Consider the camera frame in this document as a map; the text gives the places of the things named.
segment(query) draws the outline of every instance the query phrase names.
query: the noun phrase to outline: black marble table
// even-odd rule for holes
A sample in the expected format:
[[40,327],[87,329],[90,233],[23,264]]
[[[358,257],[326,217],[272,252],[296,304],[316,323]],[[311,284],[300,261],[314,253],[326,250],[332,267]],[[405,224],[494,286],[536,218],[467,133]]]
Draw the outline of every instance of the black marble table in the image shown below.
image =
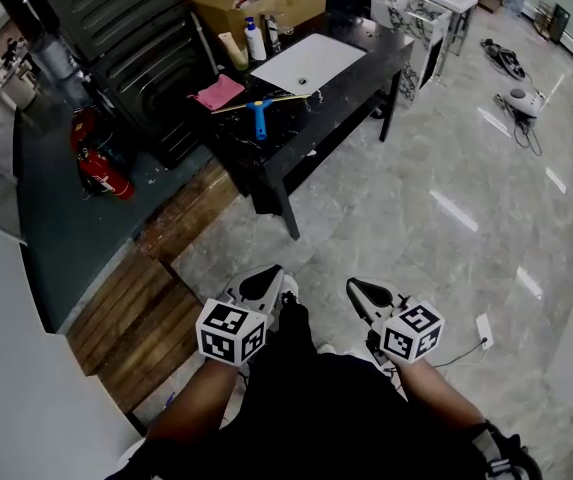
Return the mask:
[[[300,233],[288,195],[382,103],[380,140],[386,139],[400,73],[412,44],[403,33],[332,12],[295,27],[291,36],[280,36],[282,51],[313,33],[360,48],[366,55],[308,99],[276,102],[266,108],[266,140],[255,140],[254,113],[249,109],[204,114],[208,126],[203,142],[228,170],[240,192],[252,196],[255,211],[281,215],[295,240]],[[246,90],[226,106],[290,94],[252,76],[250,72],[260,64],[253,63],[243,74],[228,73]]]

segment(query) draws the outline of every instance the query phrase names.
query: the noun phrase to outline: pink cloth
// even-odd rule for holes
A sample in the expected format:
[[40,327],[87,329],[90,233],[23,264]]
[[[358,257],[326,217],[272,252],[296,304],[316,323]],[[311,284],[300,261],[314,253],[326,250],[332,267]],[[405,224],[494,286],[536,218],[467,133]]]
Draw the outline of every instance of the pink cloth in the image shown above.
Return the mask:
[[244,92],[244,86],[231,80],[226,75],[219,75],[219,79],[210,87],[202,89],[197,96],[191,95],[209,110],[222,108],[238,94]]

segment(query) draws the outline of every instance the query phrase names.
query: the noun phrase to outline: table leg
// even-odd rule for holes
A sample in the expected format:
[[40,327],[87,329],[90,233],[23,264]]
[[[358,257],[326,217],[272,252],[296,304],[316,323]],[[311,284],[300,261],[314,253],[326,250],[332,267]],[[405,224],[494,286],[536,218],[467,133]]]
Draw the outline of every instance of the table leg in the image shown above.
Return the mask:
[[399,81],[402,78],[403,67],[395,74],[393,80],[390,84],[390,93],[388,93],[388,101],[386,106],[386,117],[384,117],[384,125],[382,126],[382,131],[379,135],[379,140],[384,142],[388,136],[388,130],[390,129],[390,122],[393,119],[393,112],[395,112],[395,102],[397,101],[397,93],[399,92]]
[[299,227],[297,227],[297,221],[295,220],[295,214],[293,213],[293,207],[290,205],[290,200],[288,199],[288,192],[286,192],[286,187],[284,187],[284,182],[274,176],[268,175],[268,186],[275,196],[275,201],[279,205],[281,210],[281,217],[286,223],[286,228],[293,240],[298,240],[300,237]]

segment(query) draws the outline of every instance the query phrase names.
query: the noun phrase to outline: wooden floor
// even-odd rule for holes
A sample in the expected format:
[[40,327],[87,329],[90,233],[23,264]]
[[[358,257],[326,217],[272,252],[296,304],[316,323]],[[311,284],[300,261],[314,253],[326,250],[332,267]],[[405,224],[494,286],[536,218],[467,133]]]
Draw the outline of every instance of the wooden floor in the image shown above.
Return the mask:
[[211,162],[160,209],[67,338],[86,375],[98,375],[124,413],[197,350],[202,304],[168,266],[232,202],[237,190]]

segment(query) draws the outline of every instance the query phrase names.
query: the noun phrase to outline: blue tool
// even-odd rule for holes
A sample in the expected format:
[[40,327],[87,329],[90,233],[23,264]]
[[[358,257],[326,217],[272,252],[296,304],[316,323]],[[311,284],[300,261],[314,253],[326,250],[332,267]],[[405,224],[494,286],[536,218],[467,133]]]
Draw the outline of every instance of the blue tool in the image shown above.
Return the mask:
[[234,107],[227,107],[215,110],[213,114],[228,112],[229,110],[237,110],[239,108],[249,108],[253,112],[255,112],[255,138],[257,140],[265,140],[267,135],[266,135],[266,119],[264,117],[264,109],[266,107],[269,107],[276,101],[306,99],[309,96],[310,94],[299,94],[297,96],[283,96],[281,98],[251,101],[250,103],[244,103],[243,105],[235,105]]

